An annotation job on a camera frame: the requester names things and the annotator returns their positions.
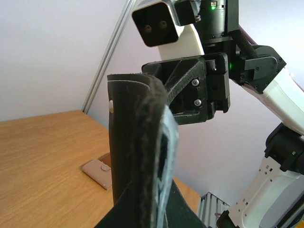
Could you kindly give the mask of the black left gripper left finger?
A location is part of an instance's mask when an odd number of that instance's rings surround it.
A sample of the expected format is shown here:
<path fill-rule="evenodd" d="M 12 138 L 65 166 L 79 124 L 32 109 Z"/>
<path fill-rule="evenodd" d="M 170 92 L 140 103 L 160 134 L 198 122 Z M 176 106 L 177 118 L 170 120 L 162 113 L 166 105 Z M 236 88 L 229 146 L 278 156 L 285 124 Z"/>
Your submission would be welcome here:
<path fill-rule="evenodd" d="M 95 228 L 140 228 L 139 200 L 135 187 L 128 185 L 114 207 Z"/>

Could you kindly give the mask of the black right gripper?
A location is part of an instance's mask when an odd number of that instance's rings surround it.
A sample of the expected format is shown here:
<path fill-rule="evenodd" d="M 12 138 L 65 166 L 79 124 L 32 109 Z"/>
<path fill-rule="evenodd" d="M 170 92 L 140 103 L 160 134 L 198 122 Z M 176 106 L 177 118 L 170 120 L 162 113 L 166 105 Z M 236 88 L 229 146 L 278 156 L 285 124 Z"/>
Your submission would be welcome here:
<path fill-rule="evenodd" d="M 142 72 L 160 79 L 179 125 L 203 123 L 230 107 L 228 57 L 219 52 L 151 62 Z"/>

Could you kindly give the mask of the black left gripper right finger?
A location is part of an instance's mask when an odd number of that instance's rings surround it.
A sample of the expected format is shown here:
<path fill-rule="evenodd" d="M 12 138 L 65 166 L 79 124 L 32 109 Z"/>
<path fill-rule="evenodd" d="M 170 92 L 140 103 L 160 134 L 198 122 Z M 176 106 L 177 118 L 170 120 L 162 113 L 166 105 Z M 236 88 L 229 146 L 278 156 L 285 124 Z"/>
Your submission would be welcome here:
<path fill-rule="evenodd" d="M 166 228 L 206 228 L 190 209 L 173 180 L 166 207 Z"/>

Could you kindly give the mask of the black leather card holder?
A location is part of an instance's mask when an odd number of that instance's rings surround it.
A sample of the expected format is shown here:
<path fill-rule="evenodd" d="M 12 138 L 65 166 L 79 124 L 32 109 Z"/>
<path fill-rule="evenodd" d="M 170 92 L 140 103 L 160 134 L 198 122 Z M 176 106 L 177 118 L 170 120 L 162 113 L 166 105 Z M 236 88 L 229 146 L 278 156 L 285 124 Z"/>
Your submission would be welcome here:
<path fill-rule="evenodd" d="M 179 140 L 166 89 L 147 74 L 111 74 L 107 89 L 114 205 L 133 185 L 141 228 L 165 228 Z"/>

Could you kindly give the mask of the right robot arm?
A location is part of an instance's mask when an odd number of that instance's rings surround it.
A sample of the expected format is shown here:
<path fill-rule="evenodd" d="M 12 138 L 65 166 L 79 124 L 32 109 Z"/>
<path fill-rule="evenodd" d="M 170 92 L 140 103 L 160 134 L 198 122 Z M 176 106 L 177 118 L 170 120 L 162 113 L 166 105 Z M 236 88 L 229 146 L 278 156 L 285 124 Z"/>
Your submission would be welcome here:
<path fill-rule="evenodd" d="M 205 122 L 230 107 L 229 80 L 257 98 L 281 123 L 246 193 L 225 210 L 219 228 L 257 228 L 276 199 L 304 173 L 304 93 L 269 46 L 253 45 L 239 25 L 237 0 L 145 0 L 132 13 L 159 62 L 142 71 L 159 78 L 178 124 Z"/>

